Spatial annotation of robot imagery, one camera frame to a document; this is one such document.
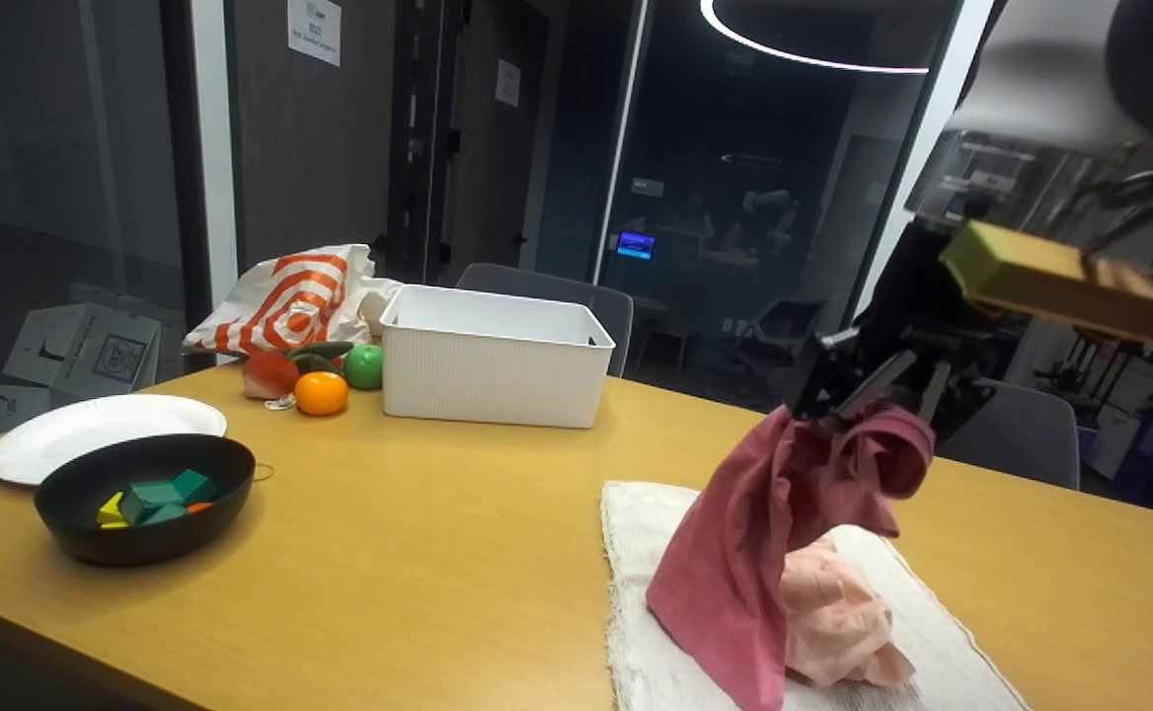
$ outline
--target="red cloth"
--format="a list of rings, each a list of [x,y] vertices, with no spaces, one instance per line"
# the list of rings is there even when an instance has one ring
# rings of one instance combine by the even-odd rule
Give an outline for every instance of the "red cloth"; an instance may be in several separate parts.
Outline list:
[[[851,523],[898,537],[885,499],[922,490],[931,431],[885,408],[835,431],[769,410],[686,511],[648,590],[664,634],[744,707],[782,707],[782,558]]]

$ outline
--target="black bowl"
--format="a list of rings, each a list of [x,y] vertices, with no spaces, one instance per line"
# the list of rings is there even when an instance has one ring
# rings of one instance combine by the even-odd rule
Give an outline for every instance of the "black bowl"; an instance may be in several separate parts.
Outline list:
[[[101,506],[131,481],[161,481],[201,472],[215,481],[209,511],[159,524],[101,528]],[[161,433],[102,448],[51,472],[37,490],[37,514],[59,545],[93,564],[153,564],[201,548],[243,514],[259,457],[251,448],[215,433]]]

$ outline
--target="white cloth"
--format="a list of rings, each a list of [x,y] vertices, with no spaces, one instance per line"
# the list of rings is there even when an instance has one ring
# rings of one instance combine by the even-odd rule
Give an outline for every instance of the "white cloth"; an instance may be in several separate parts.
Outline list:
[[[730,695],[677,647],[648,614],[648,585],[693,511],[694,490],[656,481],[609,481],[601,519],[611,562],[611,630],[609,664],[619,711],[728,711]],[[826,535],[838,552],[892,610],[892,643],[917,664],[905,691],[861,685],[810,688],[792,681],[782,707],[792,711],[1013,711],[1027,707],[1006,676],[980,652],[969,630],[935,602],[907,562],[856,524]]]

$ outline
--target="white plate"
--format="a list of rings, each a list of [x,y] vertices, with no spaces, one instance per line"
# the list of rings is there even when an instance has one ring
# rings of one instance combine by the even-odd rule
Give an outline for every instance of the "white plate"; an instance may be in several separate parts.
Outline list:
[[[107,394],[0,433],[0,481],[40,485],[64,461],[151,433],[227,433],[227,414],[178,394]]]

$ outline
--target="white storage bin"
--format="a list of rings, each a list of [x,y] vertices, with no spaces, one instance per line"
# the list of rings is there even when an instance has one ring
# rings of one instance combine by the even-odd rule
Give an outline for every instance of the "white storage bin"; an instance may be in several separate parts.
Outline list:
[[[385,348],[386,414],[594,425],[615,339],[584,304],[409,285]]]

